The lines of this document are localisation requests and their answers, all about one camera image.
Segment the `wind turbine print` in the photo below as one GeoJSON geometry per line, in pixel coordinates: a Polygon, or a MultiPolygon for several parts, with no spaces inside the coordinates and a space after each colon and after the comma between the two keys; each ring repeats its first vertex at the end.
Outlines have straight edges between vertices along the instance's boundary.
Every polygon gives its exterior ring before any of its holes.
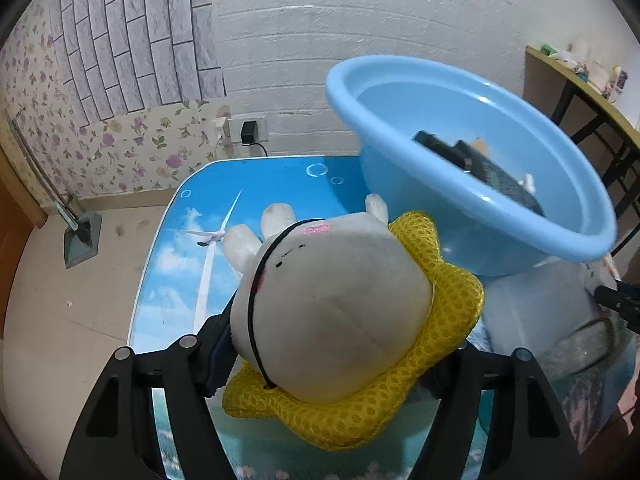
{"type": "Polygon", "coordinates": [[[226,213],[225,218],[220,224],[220,228],[217,231],[191,231],[187,229],[175,229],[177,232],[188,233],[195,236],[201,236],[204,239],[197,242],[201,247],[207,248],[207,254],[204,258],[204,265],[202,266],[202,276],[200,278],[200,285],[198,287],[198,297],[196,299],[196,310],[193,317],[193,333],[198,333],[198,330],[202,327],[207,319],[207,300],[209,298],[209,287],[211,283],[211,271],[213,270],[213,261],[216,256],[216,247],[220,243],[220,240],[225,235],[226,224],[229,222],[229,218],[236,203],[240,198],[242,189],[238,192],[236,199],[226,213]]]}

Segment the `beige tile floor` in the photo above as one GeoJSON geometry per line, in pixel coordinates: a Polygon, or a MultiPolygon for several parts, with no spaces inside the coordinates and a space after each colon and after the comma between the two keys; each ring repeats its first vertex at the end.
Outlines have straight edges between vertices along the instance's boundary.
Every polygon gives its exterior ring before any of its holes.
{"type": "Polygon", "coordinates": [[[4,410],[24,449],[51,480],[58,478],[95,380],[111,353],[126,343],[163,211],[164,206],[101,211],[98,255],[71,269],[63,261],[65,224],[59,216],[35,229],[25,247],[4,329],[4,410]]]}

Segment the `yellow cushion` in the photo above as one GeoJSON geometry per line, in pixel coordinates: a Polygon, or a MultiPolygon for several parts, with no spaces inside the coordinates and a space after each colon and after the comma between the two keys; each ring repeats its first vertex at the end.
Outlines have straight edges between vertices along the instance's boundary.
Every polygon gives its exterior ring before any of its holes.
{"type": "Polygon", "coordinates": [[[415,381],[459,346],[480,317],[484,304],[481,283],[466,270],[443,261],[435,225],[425,213],[405,213],[389,230],[433,285],[431,311],[407,354],[359,392],[323,405],[300,402],[280,388],[265,389],[262,375],[243,362],[226,386],[222,406],[227,414],[277,416],[293,433],[321,449],[352,449],[376,437],[415,381]]]}

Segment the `tabletop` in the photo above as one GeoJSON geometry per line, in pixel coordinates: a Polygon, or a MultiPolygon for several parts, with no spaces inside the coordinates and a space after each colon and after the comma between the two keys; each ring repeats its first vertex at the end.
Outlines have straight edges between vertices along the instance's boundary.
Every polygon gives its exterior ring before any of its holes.
{"type": "MultiPolygon", "coordinates": [[[[158,227],[134,306],[129,345],[136,353],[167,348],[180,336],[196,333],[207,317],[224,309],[240,276],[226,261],[220,242],[208,247],[198,242],[238,223],[259,234],[260,216],[271,203],[289,203],[299,220],[331,218],[363,211],[368,192],[357,156],[236,159],[205,166],[178,188],[158,227]]],[[[482,326],[474,329],[470,341],[490,349],[482,326]]],[[[608,418],[601,412],[610,412],[610,407],[603,408],[599,399],[604,389],[620,380],[608,380],[607,375],[628,375],[628,382],[633,369],[631,364],[626,370],[628,359],[618,361],[622,371],[602,365],[579,380],[556,386],[574,434],[587,439],[608,418]]],[[[181,479],[162,390],[155,390],[153,398],[167,475],[181,479]]],[[[238,477],[252,480],[405,480],[438,407],[426,390],[414,388],[386,430],[370,444],[328,452],[300,440],[277,419],[231,418],[222,410],[221,399],[218,392],[208,402],[220,441],[238,477]]],[[[478,422],[464,479],[476,478],[485,442],[486,433],[478,422]]]]}
{"type": "Polygon", "coordinates": [[[562,66],[555,59],[547,56],[543,52],[540,52],[540,50],[536,49],[535,47],[528,46],[526,48],[526,53],[528,56],[534,57],[535,59],[540,60],[542,63],[551,67],[562,77],[575,85],[582,94],[584,94],[606,115],[608,121],[619,127],[626,134],[626,136],[637,147],[640,148],[640,132],[638,132],[631,125],[631,123],[626,120],[626,117],[621,114],[614,105],[612,105],[609,101],[602,97],[602,95],[600,95],[600,93],[594,87],[575,75],[575,72],[573,70],[569,70],[567,67],[562,66]]]}

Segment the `blue table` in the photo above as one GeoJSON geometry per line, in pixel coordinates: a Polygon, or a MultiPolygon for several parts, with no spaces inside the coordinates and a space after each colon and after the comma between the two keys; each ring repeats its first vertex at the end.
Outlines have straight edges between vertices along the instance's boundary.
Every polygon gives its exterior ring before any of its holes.
{"type": "MultiPolygon", "coordinates": [[[[357,156],[224,160],[191,175],[158,227],[134,306],[129,345],[136,353],[155,351],[184,334],[196,333],[207,317],[223,310],[236,290],[239,275],[225,260],[220,243],[201,247],[197,242],[203,238],[186,231],[215,232],[245,223],[259,234],[260,216],[271,203],[289,203],[298,219],[330,218],[363,211],[367,193],[357,156]]],[[[488,344],[481,330],[474,341],[488,344]]],[[[607,383],[601,379],[599,374],[598,384],[607,383]]],[[[591,383],[585,379],[579,384],[591,383]]],[[[562,386],[567,389],[563,395],[570,398],[575,385],[570,381],[562,386]]],[[[221,400],[219,392],[209,408],[223,447],[238,477],[256,480],[405,478],[438,407],[437,400],[416,388],[388,428],[368,446],[327,452],[300,440],[279,420],[231,418],[223,412],[221,400]]],[[[568,407],[570,417],[582,416],[568,407]]],[[[167,475],[181,479],[161,390],[154,391],[154,410],[167,475]]],[[[466,478],[476,477],[485,442],[478,424],[466,478]]]]}

